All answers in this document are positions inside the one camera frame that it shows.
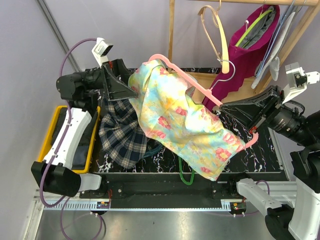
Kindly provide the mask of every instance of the wooden hanger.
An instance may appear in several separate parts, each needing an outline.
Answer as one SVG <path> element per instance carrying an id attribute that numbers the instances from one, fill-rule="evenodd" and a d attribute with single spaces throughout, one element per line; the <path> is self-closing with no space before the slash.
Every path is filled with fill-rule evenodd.
<path id="1" fill-rule="evenodd" d="M 163 56 L 162 54 L 154 54 L 149 58 L 149 62 L 152 60 L 160 59 L 162 60 L 168 68 L 173 69 L 177 74 L 180 75 L 180 77 L 183 77 L 187 82 L 189 82 L 192 86 L 194 86 L 196 89 L 198 89 L 201 93 L 203 93 L 208 99 L 210 99 L 212 102 L 214 102 L 217 106 L 220 107 L 223 103 L 216 99 L 210 89 L 205 89 L 203 86 L 201 86 L 196 80 L 194 80 L 190 75 L 186 74 L 184 71 L 182 71 L 177 65 L 173 64 L 169 61 L 168 58 Z M 258 140 L 258 133 L 253 133 L 252 139 L 248 141 L 244 148 L 250 148 L 253 144 L 255 144 Z"/>
<path id="2" fill-rule="evenodd" d="M 214 43 L 212 42 L 212 40 L 208 34 L 208 31 L 206 29 L 206 26 L 205 26 L 205 10 L 207 8 L 211 10 L 213 23 L 220 31 L 221 46 L 222 46 L 222 56 L 221 57 L 220 57 L 220 54 L 218 53 Z M 216 57 L 218 58 L 218 60 L 220 60 L 220 63 L 222 64 L 221 71 L 223 74 L 227 74 L 230 71 L 229 62 L 228 61 L 221 61 L 221 60 L 229 60 L 229 54 L 228 54 L 228 45 L 227 45 L 227 40 L 226 40 L 226 36 L 225 36 L 225 31 L 224 31 L 224 28 L 223 28 L 222 23 L 220 21 L 220 18 L 218 16 L 218 11 L 220 10 L 220 8 L 221 8 L 221 0 L 220 0 L 219 8 L 217 10 L 215 10 L 210 5 L 206 5 L 200 9 L 198 15 L 201 16 L 202 26 L 203 26 L 205 35 L 207 36 L 207 38 L 208 38 L 208 40 L 214 50 Z"/>

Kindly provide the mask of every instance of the marble surface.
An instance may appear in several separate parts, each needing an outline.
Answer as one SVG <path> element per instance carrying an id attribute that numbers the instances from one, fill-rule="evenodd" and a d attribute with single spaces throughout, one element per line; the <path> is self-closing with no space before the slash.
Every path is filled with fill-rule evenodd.
<path id="1" fill-rule="evenodd" d="M 182 68 L 186 72 L 199 73 L 218 73 L 219 68 Z M 104 115 L 105 108 L 101 101 L 101 115 Z M 231 130 L 237 136 L 241 137 L 245 142 L 250 141 L 252 135 L 244 129 L 235 119 L 227 116 L 225 113 L 215 112 L 221 119 L 225 128 Z M 280 172 L 280 165 L 275 152 L 274 145 L 267 127 L 258 129 L 259 139 L 252 147 L 237 153 L 230 159 L 230 163 L 224 169 L 225 172 Z M 91 164 L 91 172 L 95 173 L 177 173 L 179 172 L 178 156 L 163 147 L 157 154 L 141 159 L 134 168 L 125 169 L 114 162 L 101 149 L 99 137 L 94 146 L 93 161 Z M 183 171 L 191 172 L 188 164 L 182 163 Z"/>

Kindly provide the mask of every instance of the magenta garment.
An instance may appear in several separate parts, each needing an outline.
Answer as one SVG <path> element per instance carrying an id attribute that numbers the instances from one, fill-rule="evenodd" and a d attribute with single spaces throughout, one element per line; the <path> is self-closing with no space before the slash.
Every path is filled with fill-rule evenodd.
<path id="1" fill-rule="evenodd" d="M 263 8 L 263 12 L 267 10 L 270 7 L 270 5 L 263 5 L 262 7 L 259 7 L 257 10 L 255 10 L 248 18 L 249 25 L 252 24 L 259 16 Z M 230 92 L 236 92 L 239 90 L 239 88 L 244 83 L 245 78 L 250 78 L 255 75 L 255 70 L 259 63 L 263 60 L 264 55 L 267 51 L 268 44 L 272 38 L 272 35 L 277 27 L 277 23 L 280 16 L 280 8 L 278 5 L 273 6 L 276 14 L 273 19 L 273 22 L 269 26 L 269 28 L 266 30 L 266 32 L 262 35 L 262 37 L 253 44 L 250 48 L 244 49 L 241 47 L 235 46 L 238 40 L 242 37 L 242 35 L 246 31 L 246 25 L 243 25 L 238 31 L 235 32 L 235 34 L 231 37 L 230 44 L 228 47 L 228 53 L 229 53 L 229 60 L 233 62 L 235 65 L 235 75 L 234 77 L 227 81 L 222 82 L 220 81 L 215 85 L 215 87 L 212 89 L 212 94 L 218 99 L 222 100 L 224 99 L 228 93 Z M 223 74 L 222 72 L 219 73 L 216 77 L 216 79 L 228 79 L 233 74 L 233 67 L 230 65 L 230 72 L 227 74 Z M 206 106 L 207 109 L 210 111 L 215 106 L 215 104 L 210 101 L 207 97 L 205 97 L 202 101 L 202 103 Z"/>

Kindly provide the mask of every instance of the pink hanger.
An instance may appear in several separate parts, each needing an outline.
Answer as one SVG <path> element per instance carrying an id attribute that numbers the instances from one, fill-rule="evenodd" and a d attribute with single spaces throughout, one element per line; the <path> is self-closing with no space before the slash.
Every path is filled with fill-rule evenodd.
<path id="1" fill-rule="evenodd" d="M 173 64 L 169 61 L 168 58 L 163 56 L 162 54 L 154 54 L 149 58 L 149 62 L 152 60 L 160 59 L 162 60 L 168 68 L 171 68 L 175 70 L 181 77 L 183 77 L 186 81 L 188 81 L 192 86 L 194 86 L 196 89 L 198 89 L 201 93 L 203 93 L 208 99 L 210 99 L 212 102 L 214 102 L 217 106 L 220 107 L 223 103 L 216 99 L 213 95 L 210 89 L 204 89 L 203 86 L 201 86 L 199 83 L 197 83 L 196 80 L 194 80 L 191 76 L 189 76 L 187 73 L 182 71 L 177 65 Z M 252 139 L 247 142 L 244 146 L 244 149 L 250 148 L 253 144 L 255 144 L 258 140 L 258 133 L 253 133 Z"/>

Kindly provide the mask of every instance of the metallic floor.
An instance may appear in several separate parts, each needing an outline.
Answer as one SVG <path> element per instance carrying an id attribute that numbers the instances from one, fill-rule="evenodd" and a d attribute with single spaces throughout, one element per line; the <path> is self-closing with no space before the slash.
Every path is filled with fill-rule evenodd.
<path id="1" fill-rule="evenodd" d="M 67 227 L 85 211 L 65 211 L 63 225 Z M 44 210 L 36 240 L 63 240 L 59 210 Z M 106 224 L 98 240 L 273 240 L 264 217 L 257 213 L 246 217 L 216 216 L 208 212 L 107 212 Z M 73 240 L 92 239 L 100 223 L 86 215 L 65 229 Z"/>

